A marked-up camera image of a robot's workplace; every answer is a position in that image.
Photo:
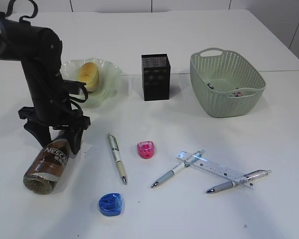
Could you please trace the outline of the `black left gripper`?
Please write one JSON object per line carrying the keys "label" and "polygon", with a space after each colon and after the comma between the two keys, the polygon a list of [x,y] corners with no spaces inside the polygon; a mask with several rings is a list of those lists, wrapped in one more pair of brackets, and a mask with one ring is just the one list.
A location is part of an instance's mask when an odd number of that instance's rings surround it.
{"label": "black left gripper", "polygon": [[24,129],[44,148],[51,143],[49,126],[71,127],[65,130],[64,138],[67,139],[72,153],[77,154],[81,148],[83,130],[90,126],[90,118],[83,115],[80,106],[72,109],[71,105],[87,101],[85,84],[64,80],[61,85],[52,89],[55,100],[38,86],[31,86],[29,90],[33,107],[23,107],[18,111],[21,119],[28,119]]}

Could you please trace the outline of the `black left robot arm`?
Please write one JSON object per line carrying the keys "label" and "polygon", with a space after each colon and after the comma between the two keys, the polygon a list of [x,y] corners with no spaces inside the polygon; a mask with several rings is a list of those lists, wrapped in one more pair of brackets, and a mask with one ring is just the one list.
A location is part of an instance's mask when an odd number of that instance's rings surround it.
{"label": "black left robot arm", "polygon": [[0,11],[0,60],[19,61],[31,95],[32,107],[18,111],[24,129],[42,147],[52,142],[49,129],[62,130],[73,154],[81,147],[90,118],[79,103],[88,99],[85,83],[64,80],[60,73],[62,41],[50,28],[13,21]]}

